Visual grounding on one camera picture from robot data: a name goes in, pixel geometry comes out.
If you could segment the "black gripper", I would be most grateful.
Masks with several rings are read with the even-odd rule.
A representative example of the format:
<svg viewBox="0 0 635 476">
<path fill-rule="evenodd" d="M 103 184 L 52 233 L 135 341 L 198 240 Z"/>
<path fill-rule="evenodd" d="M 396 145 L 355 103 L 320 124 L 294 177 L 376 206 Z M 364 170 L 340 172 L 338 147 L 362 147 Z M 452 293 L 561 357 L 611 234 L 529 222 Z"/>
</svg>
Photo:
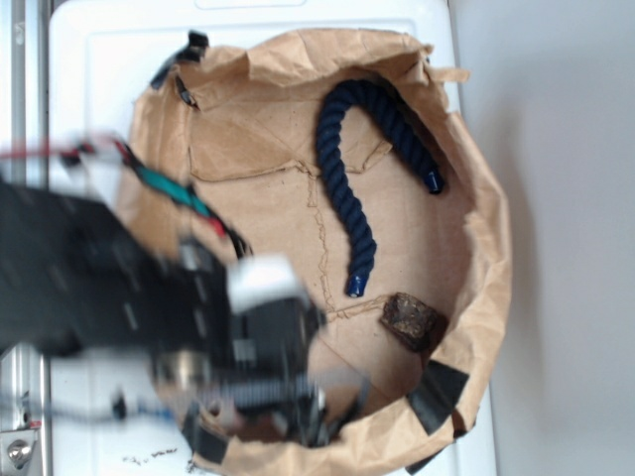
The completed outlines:
<svg viewBox="0 0 635 476">
<path fill-rule="evenodd" d="M 193 351 L 166 353 L 153 363 L 155 383 L 174 411 L 206 410 L 242 431 L 269 419 L 285 438 L 325 446 L 361 412 L 368 381 L 350 369 L 309 371 L 310 350 L 326 327 L 311 302 L 282 298 L 227 320 L 216 361 Z"/>
</svg>

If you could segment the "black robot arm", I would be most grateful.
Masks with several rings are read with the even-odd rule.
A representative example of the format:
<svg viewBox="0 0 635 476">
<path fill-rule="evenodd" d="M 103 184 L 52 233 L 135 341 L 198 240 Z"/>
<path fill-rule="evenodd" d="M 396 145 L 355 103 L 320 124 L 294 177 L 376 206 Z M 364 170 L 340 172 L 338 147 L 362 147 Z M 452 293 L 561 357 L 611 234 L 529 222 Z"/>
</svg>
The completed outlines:
<svg viewBox="0 0 635 476">
<path fill-rule="evenodd" d="M 147 251 L 104 204 L 1 186 L 1 345 L 47 356 L 142 351 L 157 403 L 116 397 L 103 411 L 44 402 L 48 417 L 100 423 L 132 417 L 179 424 L 190 443 L 270 418 L 287 439 L 328 444 L 361 412 L 368 381 L 346 370 L 312 374 L 326 326 L 280 255 L 221 263 L 183 239 L 177 259 Z"/>
</svg>

